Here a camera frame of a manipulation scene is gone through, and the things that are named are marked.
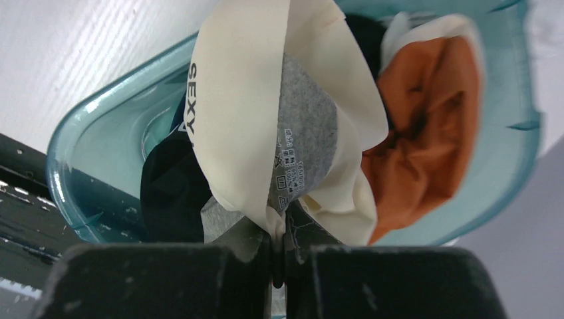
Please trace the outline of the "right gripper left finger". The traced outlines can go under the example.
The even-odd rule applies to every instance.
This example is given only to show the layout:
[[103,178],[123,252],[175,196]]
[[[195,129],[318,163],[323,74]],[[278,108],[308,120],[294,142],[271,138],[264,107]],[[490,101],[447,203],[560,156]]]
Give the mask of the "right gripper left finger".
[[270,318],[270,235],[244,217],[211,244],[221,249],[214,317]]

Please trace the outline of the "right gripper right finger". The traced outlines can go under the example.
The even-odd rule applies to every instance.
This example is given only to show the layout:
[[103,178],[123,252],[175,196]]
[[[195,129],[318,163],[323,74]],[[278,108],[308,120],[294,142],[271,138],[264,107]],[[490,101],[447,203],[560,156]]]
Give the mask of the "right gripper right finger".
[[286,233],[283,236],[283,279],[288,318],[318,318],[317,271],[311,249],[335,245],[339,241],[324,230],[298,201],[286,210]]

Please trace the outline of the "black white-band underwear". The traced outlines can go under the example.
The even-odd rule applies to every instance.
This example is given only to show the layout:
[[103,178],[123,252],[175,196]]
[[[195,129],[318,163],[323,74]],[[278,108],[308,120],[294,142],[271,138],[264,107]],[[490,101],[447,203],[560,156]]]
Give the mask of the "black white-band underwear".
[[152,242],[202,243],[201,210],[212,194],[183,122],[186,96],[169,134],[148,154],[140,183],[140,206]]

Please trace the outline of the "grey underwear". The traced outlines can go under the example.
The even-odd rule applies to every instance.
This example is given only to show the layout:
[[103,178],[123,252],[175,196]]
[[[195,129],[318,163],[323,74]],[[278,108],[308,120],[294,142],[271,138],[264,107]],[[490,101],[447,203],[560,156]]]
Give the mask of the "grey underwear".
[[360,168],[388,133],[378,88],[334,1],[221,1],[200,27],[184,122],[214,199],[276,243],[298,203],[346,245],[377,212]]

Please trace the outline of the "brown orange underwear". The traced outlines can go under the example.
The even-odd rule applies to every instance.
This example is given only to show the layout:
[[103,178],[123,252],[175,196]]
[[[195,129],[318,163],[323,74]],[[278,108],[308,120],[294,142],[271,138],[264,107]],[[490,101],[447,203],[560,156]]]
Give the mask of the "brown orange underwear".
[[376,84],[389,133],[361,163],[378,213],[371,243],[456,194],[479,130],[482,48],[475,23],[460,14],[411,27],[399,13],[386,30]]

